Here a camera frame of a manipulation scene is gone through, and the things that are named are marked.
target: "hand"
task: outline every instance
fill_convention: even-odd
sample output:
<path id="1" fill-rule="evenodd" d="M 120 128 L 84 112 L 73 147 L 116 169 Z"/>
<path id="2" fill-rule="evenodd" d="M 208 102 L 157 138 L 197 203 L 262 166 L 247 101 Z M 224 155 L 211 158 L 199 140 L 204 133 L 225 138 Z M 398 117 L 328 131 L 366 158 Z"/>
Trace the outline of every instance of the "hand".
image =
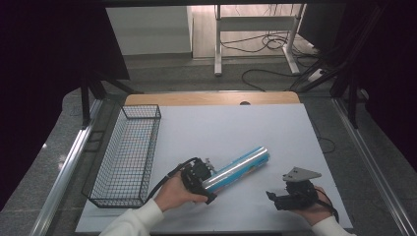
<path id="1" fill-rule="evenodd" d="M 323 194 L 325 190 L 318 186 L 315 186 L 315 189 L 318 190 L 317 194 L 319 195 L 319 200 L 327 204 L 330 204 L 328 197 L 326 197 Z M 294 209 L 291 211 L 303 216 L 309 222 L 311 226 L 333 215 L 330 209 L 328 209 L 327 207 L 318 205 L 318 204 L 314 204 L 313 206 L 310 206 L 307 209 Z"/>
<path id="2" fill-rule="evenodd" d="M 203 203 L 207 200 L 208 197 L 206 196 L 192 194 L 187 191 L 181 180 L 181 172 L 175 173 L 174 176 L 166 181 L 154 199 L 162 212 L 179 207 L 186 202 Z"/>

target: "white metal table frame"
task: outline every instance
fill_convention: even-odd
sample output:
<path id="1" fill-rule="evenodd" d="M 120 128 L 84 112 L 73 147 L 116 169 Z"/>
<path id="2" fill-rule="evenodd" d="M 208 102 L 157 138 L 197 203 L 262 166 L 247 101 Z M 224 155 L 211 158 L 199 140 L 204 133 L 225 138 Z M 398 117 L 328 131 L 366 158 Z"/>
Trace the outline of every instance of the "white metal table frame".
<path id="1" fill-rule="evenodd" d="M 300 74 L 300 70 L 292 54 L 292 45 L 295 34 L 301 21 L 305 4 L 301 4 L 295 16 L 267 16 L 267 17 L 221 17 L 221 5 L 216 5 L 215 14 L 215 53 L 214 74 L 221 76 L 221 39 L 223 31 L 260 31 L 260 30 L 286 30 L 290 31 L 288 42 L 282 51 L 293 75 Z"/>

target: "blue and silver tube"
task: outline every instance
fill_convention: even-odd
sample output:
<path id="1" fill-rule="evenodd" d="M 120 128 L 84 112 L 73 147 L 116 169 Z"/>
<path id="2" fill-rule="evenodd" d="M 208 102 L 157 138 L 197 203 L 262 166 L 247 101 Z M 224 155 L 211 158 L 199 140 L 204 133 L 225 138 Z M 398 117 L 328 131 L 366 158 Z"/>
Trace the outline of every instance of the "blue and silver tube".
<path id="1" fill-rule="evenodd" d="M 217 193 L 223 187 L 238 180 L 243 175 L 250 173 L 268 161 L 268 150 L 265 147 L 257 147 L 217 171 L 205 180 L 202 186 L 210 193 Z"/>

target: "black wire basket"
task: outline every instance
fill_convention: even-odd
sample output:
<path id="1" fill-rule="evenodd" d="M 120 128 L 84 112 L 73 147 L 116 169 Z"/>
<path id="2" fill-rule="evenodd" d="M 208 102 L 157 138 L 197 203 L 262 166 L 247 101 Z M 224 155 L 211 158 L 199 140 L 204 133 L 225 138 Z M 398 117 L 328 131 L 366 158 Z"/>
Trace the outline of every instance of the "black wire basket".
<path id="1" fill-rule="evenodd" d="M 122 107 L 105 154 L 83 188 L 93 204 L 125 208 L 145 203 L 160 119 L 158 105 Z"/>

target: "aluminum rail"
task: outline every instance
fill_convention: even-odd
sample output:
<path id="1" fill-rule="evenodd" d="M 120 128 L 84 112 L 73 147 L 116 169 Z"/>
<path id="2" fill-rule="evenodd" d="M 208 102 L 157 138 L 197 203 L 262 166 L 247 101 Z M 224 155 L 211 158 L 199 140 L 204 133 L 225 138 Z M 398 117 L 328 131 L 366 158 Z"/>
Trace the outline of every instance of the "aluminum rail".
<path id="1" fill-rule="evenodd" d="M 80 132 L 77 134 L 77 137 L 68 153 L 67 159 L 65 160 L 64 165 L 62 166 L 62 169 L 59 172 L 51 191 L 49 192 L 45 204 L 43 205 L 37 220 L 33 225 L 30 235 L 45 235 L 48 231 L 56 209 L 61 203 L 62 197 L 64 196 L 68 183 L 71 180 L 74 169 L 77 166 L 77 162 L 82 154 L 82 150 L 89 138 L 89 134 L 95 122 L 94 118 L 101 104 L 101 100 L 96 100 L 92 104 L 90 110 L 91 122 L 84 130 L 80 130 Z"/>
<path id="2" fill-rule="evenodd" d="M 404 209 L 404 206 L 402 205 L 392 187 L 389 185 L 378 163 L 375 161 L 372 152 L 368 149 L 365 141 L 363 140 L 359 130 L 352 126 L 348 117 L 345 115 L 347 111 L 343 101 L 341 98 L 333 98 L 332 101 L 337 113 L 343 121 L 344 126 L 352 138 L 352 141 L 359 150 L 365 166 L 371 174 L 371 177 L 373 178 L 378 190 L 386 202 L 387 207 L 402 235 L 417 236 L 416 230 L 412 225 L 409 216 Z"/>

